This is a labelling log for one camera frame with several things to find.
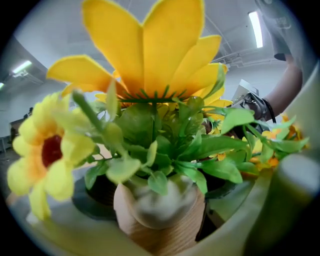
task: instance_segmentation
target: ceiling light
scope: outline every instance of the ceiling light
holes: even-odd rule
[[[255,36],[255,42],[256,42],[256,47],[260,48],[264,46],[263,41],[262,41],[262,33],[261,33],[261,26],[260,26],[260,21],[259,21],[259,16],[256,11],[250,12],[249,18],[252,23],[253,31],[254,31],[254,36]]]
[[[16,67],[14,70],[12,70],[12,72],[17,74],[20,71],[24,70],[26,67],[30,66],[31,64],[32,64],[31,61],[27,60],[24,63],[22,63],[20,66]]]

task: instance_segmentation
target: gray shirt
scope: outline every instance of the gray shirt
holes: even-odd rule
[[[268,28],[274,57],[285,61],[292,55],[295,64],[302,70],[302,86],[306,83],[317,63],[303,28],[294,14],[279,0],[255,0]]]

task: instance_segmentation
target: dark red flower center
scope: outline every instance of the dark red flower center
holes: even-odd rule
[[[54,135],[44,141],[41,156],[43,165],[46,168],[52,165],[52,163],[54,163],[55,161],[62,158],[60,145],[61,137],[58,135]]]

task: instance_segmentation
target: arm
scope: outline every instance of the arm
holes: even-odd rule
[[[265,99],[270,103],[274,115],[282,113],[297,96],[302,87],[302,71],[295,65],[291,55],[285,55],[287,68],[281,80]]]

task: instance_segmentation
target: flower arrangement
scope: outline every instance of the flower arrangement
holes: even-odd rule
[[[8,170],[9,187],[29,194],[39,219],[50,215],[47,194],[58,201],[73,195],[72,171],[85,162],[96,163],[85,175],[88,190],[101,175],[115,184],[140,177],[166,195],[168,177],[180,174],[206,194],[204,173],[238,184],[243,174],[258,176],[306,145],[295,118],[271,125],[251,110],[225,108],[232,104],[221,99],[227,70],[210,63],[221,37],[200,37],[202,0],[159,0],[142,24],[111,1],[86,0],[83,20],[116,71],[85,55],[64,57],[48,70],[48,78],[70,84],[35,105],[13,142],[21,158]],[[87,102],[83,93],[94,91],[101,92],[97,101]],[[271,131],[260,134],[258,124]],[[225,135],[238,126],[243,138]],[[98,144],[110,158],[93,157]]]

